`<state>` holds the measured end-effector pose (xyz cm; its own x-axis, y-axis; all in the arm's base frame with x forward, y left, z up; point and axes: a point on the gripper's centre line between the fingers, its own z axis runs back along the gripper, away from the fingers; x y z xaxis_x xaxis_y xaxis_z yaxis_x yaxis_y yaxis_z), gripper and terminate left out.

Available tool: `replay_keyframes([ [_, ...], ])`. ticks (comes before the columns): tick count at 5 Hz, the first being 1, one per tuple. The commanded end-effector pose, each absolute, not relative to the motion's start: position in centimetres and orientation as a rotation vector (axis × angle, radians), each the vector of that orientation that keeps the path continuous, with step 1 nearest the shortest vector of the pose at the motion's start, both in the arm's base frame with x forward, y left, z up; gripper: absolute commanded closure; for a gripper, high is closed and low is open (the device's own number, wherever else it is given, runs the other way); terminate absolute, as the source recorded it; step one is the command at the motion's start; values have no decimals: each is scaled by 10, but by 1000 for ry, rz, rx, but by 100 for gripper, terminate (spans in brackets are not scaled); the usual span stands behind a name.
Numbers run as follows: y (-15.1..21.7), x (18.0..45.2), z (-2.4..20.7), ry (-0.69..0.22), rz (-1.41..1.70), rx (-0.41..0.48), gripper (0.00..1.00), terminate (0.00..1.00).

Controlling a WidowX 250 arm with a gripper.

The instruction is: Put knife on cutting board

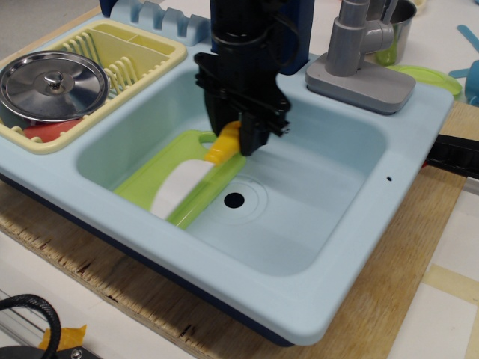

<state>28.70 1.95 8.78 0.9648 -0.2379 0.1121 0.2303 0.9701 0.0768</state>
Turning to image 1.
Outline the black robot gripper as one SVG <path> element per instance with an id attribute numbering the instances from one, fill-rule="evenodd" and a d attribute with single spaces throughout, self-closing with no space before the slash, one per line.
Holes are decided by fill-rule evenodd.
<path id="1" fill-rule="evenodd" d="M 219 135 L 226 125 L 240 120 L 243 156 L 266 145 L 270 133 L 287 133 L 290 102 L 276 83 L 278 71 L 236 70 L 216 53 L 199 52 L 194 61 L 212 131 Z"/>

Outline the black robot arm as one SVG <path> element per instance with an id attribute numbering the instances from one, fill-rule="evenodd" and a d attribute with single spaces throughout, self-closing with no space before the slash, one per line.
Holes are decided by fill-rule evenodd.
<path id="1" fill-rule="evenodd" d="M 280 9 L 284 1 L 212 1 L 211 37 L 216 51 L 199 52 L 196 83 L 212 130 L 239 122 L 239 151 L 250 156 L 271 134 L 289 125 L 290 102 L 276 77 L 299 52 L 296 25 Z"/>

